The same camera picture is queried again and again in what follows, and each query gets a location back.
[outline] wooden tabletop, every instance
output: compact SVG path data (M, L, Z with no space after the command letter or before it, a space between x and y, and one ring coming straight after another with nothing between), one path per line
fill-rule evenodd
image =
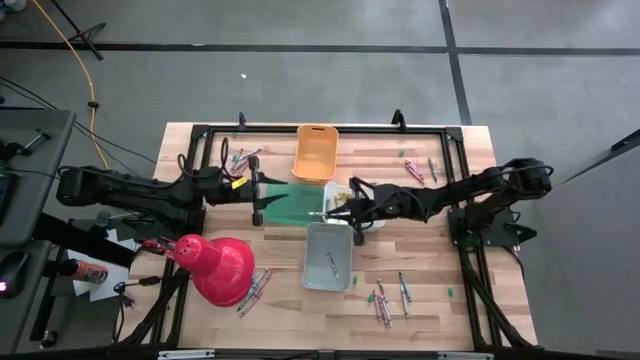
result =
M193 123L168 123L155 176L171 181L180 175L176 157L187 153ZM495 165L489 130L463 127L471 173ZM260 166L269 177L296 182L291 174L296 151L295 134L218 134L211 165L220 164L223 136L230 153L240 148L262 148ZM445 183L440 141L432 135L340 135L336 174L332 181L347 185L348 178L417 187L404 169L404 157L417 162L427 187ZM431 157L439 182L433 182L426 164ZM459 166L454 161L456 179ZM352 276L358 284L345 292L308 290L302 287L306 229L265 222L251 226L251 205L234 204L207 208L204 236L232 236L247 241L256 257L256 271L273 271L258 304L240 319L236 308L210 305L190 283L185 305L180 347L340 349L340 350L471 350L471 331L462 286L460 260L450 244L445 211L428 224L387 220L380 230L367 233L364 246L353 251ZM535 333L527 295L518 264L501 248L487 249L487 262L496 302L528 341ZM131 267L130 278L161 275L164 258L143 253ZM413 297L410 318L405 319L399 292L398 271L403 271ZM393 328L385 329L367 302L380 278L386 284ZM453 289L449 297L448 289ZM128 288L136 308L126 310L121 337L142 320L158 296L158 286ZM486 312L478 298L481 325L489 341ZM173 304L165 317L165 335Z

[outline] black floor stripe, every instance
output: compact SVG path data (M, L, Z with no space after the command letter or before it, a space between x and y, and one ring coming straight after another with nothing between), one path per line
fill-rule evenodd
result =
M640 56L640 49L632 48L456 47L451 51L463 55Z
M453 34L453 24L451 23L451 14L447 0L439 0L440 16L442 17L442 27L444 29L444 38L449 49L456 49L456 38ZM471 125L471 113L469 104L467 103L467 93L464 90L464 81L462 80L462 69L460 69L460 59L455 51L449 52L449 64L451 65L451 76L453 78L453 91L456 94L456 102L458 103L458 112L460 113L460 122L462 125Z
M527 55L527 56L640 56L640 48L519 48L519 47L450 47L403 45L238 45L238 44L155 44L96 42L101 51L149 52L315 52L315 53L396 53L459 55ZM77 50L89 50L83 43L73 43ZM46 41L2 41L0 49L67 50L64 43Z
M379 46L379 45L222 45L222 44L141 44L95 42L100 51L149 52L288 52L288 53L391 53L446 54L446 46ZM84 43L73 43L76 50L89 50ZM66 50L65 43L0 41L0 48L33 50Z

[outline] bolt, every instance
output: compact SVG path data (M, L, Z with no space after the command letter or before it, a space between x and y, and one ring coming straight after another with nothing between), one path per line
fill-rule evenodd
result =
M25 150L29 150L30 147L32 147L35 143L40 141L40 139L42 138L45 138L47 140L51 139L51 136L49 136L46 132L40 129L36 129L36 131L38 132L38 136L36 136L33 140L29 141L29 143L24 146Z

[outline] computer mouse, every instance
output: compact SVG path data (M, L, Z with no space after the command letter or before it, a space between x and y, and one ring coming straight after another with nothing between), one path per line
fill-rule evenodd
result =
M0 261L0 298L16 297L24 287L29 254L14 251Z

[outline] lamp shade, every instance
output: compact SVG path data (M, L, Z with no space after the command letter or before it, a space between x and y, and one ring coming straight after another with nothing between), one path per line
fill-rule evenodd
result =
M191 271L196 289L213 305L233 306L249 292L255 260L242 240L185 235L176 242L173 257Z

